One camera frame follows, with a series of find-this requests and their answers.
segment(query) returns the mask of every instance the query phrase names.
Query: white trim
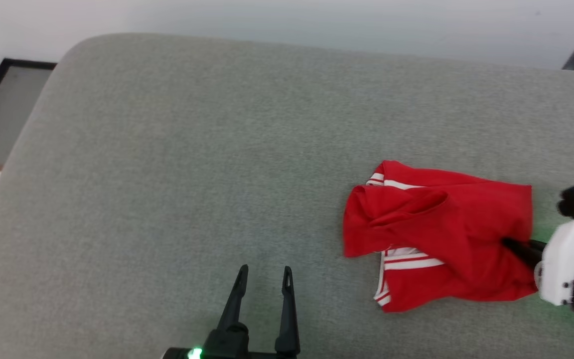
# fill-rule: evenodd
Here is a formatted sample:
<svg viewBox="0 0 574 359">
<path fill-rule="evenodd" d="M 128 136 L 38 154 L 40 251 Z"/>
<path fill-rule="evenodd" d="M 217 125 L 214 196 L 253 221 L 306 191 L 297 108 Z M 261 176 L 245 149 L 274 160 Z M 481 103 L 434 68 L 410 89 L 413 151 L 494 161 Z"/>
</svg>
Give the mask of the white trim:
<svg viewBox="0 0 574 359">
<path fill-rule="evenodd" d="M 382 298 L 381 300 L 378 300 L 378 304 L 380 304 L 380 307 L 382 307 L 385 304 L 389 304 L 391 302 L 391 296 L 385 296 L 385 298 Z"/>
<path fill-rule="evenodd" d="M 419 261 L 406 261 L 406 262 L 394 262 L 385 263 L 385 270 L 407 270 L 416 268 L 428 268 L 435 267 L 444 264 L 444 262 L 439 259 L 422 259 Z"/>
<path fill-rule="evenodd" d="M 383 280 L 385 280 L 385 253 L 387 253 L 387 251 L 383 251 L 380 255 L 380 278 L 378 279 L 378 289 L 376 289 L 376 295 L 373 297 L 374 299 L 382 296 L 383 293 L 389 289 L 385 288 L 387 283 L 385 283 L 385 287 L 383 287 Z"/>
<path fill-rule="evenodd" d="M 385 261 L 396 261 L 398 259 L 413 259 L 413 258 L 422 258 L 428 257 L 429 255 L 426 253 L 415 253 L 415 254 L 403 254 L 403 255 L 389 255 L 389 257 L 385 257 Z"/>
<path fill-rule="evenodd" d="M 378 296 L 374 296 L 373 298 L 374 298 L 376 301 L 379 301 L 380 299 L 384 298 L 385 296 L 390 296 L 390 295 L 389 295 L 389 288 L 386 288 L 385 291 L 378 293 Z"/>
<path fill-rule="evenodd" d="M 396 253 L 398 255 L 421 253 L 421 251 L 413 247 L 400 247 L 400 248 L 389 249 L 389 252 L 390 253 L 387 256 L 389 255 L 393 256 L 396 255 Z"/>
<path fill-rule="evenodd" d="M 409 188 L 424 187 L 424 186 L 414 186 L 413 184 L 406 184 L 406 183 L 394 181 L 392 179 L 385 179 L 385 186 L 392 186 L 392 187 L 400 188 L 401 190 L 408 190 Z"/>
</svg>

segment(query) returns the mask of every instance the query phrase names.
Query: green led light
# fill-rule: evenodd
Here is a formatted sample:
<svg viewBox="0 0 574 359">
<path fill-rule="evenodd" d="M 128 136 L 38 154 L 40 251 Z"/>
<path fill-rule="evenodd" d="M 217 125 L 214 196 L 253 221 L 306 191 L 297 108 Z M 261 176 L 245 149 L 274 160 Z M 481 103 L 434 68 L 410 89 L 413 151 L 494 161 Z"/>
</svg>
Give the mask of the green led light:
<svg viewBox="0 0 574 359">
<path fill-rule="evenodd" d="M 194 348 L 187 353 L 187 359 L 201 359 L 201 353 L 203 349 L 201 348 Z"/>
</svg>

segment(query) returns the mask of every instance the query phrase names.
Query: gray fabric surface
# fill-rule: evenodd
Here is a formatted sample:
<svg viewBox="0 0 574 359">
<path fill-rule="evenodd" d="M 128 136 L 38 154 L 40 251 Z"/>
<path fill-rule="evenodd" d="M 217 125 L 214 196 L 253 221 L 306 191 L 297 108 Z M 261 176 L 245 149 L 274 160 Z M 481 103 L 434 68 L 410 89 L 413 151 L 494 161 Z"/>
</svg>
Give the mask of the gray fabric surface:
<svg viewBox="0 0 574 359">
<path fill-rule="evenodd" d="M 121 34 L 57 66 L 0 179 L 0 359 L 154 359 L 201 345 L 241 264 L 250 349 L 273 349 L 293 268 L 302 358 L 574 358 L 537 296 L 373 300 L 342 256 L 380 161 L 535 187 L 535 238 L 574 184 L 574 72 Z"/>
</svg>

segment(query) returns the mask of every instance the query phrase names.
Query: sofa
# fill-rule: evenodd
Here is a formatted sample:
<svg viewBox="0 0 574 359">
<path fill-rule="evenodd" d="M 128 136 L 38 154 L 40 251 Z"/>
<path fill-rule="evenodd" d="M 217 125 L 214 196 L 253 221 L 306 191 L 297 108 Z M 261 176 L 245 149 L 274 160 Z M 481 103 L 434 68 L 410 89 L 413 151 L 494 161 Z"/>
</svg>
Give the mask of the sofa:
<svg viewBox="0 0 574 359">
<path fill-rule="evenodd" d="M 200 346 L 242 264 L 255 352 L 273 350 L 288 265 L 304 359 L 574 358 L 574 312 L 538 295 L 381 311 L 380 257 L 342 255 L 342 216 L 384 160 L 531 184 L 547 241 L 574 184 L 574 71 L 164 34 L 79 43 L 0 176 L 0 359 Z"/>
</svg>

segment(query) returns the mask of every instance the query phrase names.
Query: red shirt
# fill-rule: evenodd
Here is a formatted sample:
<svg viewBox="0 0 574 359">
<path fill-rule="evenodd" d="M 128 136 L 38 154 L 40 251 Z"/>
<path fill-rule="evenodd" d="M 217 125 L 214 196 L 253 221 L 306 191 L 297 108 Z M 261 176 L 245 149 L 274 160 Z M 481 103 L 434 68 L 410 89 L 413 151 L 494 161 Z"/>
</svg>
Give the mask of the red shirt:
<svg viewBox="0 0 574 359">
<path fill-rule="evenodd" d="M 531 187 L 384 161 L 349 195 L 347 257 L 382 252 L 375 299 L 386 312 L 455 296 L 517 300 L 533 271 L 502 245 L 531 238 Z"/>
</svg>

